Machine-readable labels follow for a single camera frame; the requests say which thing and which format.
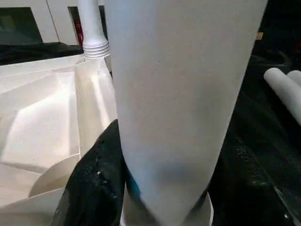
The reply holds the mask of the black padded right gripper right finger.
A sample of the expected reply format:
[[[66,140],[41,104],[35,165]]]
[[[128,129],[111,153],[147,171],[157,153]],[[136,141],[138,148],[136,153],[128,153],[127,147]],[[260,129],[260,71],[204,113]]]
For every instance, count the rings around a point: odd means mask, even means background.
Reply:
[[[214,226],[299,226],[254,154],[226,137],[209,185]]]

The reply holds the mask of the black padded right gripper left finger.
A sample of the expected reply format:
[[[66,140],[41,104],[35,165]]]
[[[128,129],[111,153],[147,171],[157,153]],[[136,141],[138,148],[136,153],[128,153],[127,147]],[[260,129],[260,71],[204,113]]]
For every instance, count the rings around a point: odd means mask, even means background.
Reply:
[[[55,210],[54,225],[118,226],[125,174],[118,120],[114,120],[71,173]]]

